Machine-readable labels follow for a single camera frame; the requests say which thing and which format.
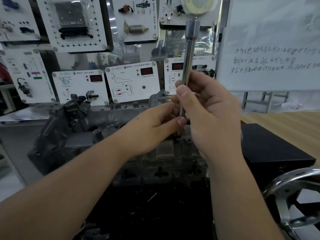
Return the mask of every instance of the hand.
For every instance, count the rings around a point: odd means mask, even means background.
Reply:
[[[121,143],[127,159],[148,153],[186,125],[185,118],[176,117],[178,110],[172,102],[147,109],[114,133],[112,140]]]
[[[205,158],[241,153],[240,102],[221,84],[192,71],[189,87],[176,82],[171,101],[190,117],[192,139]]]

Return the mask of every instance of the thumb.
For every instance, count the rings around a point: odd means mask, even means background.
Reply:
[[[174,118],[160,126],[157,127],[157,136],[163,141],[168,136],[176,133],[178,130],[182,129],[187,124],[187,120],[184,117]]]
[[[194,122],[200,122],[203,115],[207,113],[206,109],[199,102],[194,93],[185,85],[177,87],[177,95],[180,104],[186,110],[186,113],[190,116],[190,119]]]

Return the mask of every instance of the whiteboard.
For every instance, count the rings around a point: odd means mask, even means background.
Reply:
[[[320,0],[231,0],[217,69],[229,91],[320,89]]]

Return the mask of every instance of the red digital display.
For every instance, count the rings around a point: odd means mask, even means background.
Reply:
[[[91,82],[103,82],[102,75],[90,75]]]
[[[183,62],[182,63],[172,63],[172,70],[183,70]]]
[[[140,70],[141,70],[141,76],[153,74],[153,68],[152,67],[141,68]]]

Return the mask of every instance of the wooden table surface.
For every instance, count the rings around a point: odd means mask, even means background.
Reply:
[[[320,166],[320,112],[248,113],[242,122],[257,123],[317,159]]]

